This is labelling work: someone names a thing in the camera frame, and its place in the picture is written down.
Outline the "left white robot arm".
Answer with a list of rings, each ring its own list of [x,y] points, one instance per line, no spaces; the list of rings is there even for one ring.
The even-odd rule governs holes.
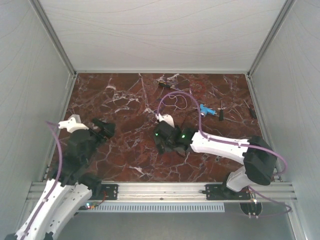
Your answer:
[[[102,195],[102,180],[87,168],[97,149],[115,135],[116,125],[97,118],[92,123],[98,131],[83,124],[77,114],[48,123],[58,148],[58,163],[32,212],[7,240],[55,240],[84,202]]]

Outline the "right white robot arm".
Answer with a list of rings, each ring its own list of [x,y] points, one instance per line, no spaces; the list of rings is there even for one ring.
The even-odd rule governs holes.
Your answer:
[[[277,158],[272,148],[260,136],[235,139],[201,133],[186,128],[180,130],[166,121],[160,121],[154,129],[153,139],[159,154],[166,152],[210,154],[233,160],[242,165],[227,175],[221,193],[227,199],[234,198],[243,188],[257,184],[270,185]]]

